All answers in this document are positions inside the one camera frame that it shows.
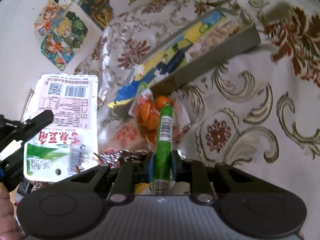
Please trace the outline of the person's left hand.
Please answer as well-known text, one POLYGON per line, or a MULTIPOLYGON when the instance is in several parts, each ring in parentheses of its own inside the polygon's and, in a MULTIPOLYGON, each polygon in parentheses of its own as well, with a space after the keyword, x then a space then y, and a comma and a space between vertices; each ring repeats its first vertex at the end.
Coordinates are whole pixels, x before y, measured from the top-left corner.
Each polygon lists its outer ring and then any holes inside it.
POLYGON ((10 201, 10 194, 1 183, 1 213, 0 213, 0 237, 1 239, 19 240, 23 238, 23 232, 14 218, 14 207, 10 201))

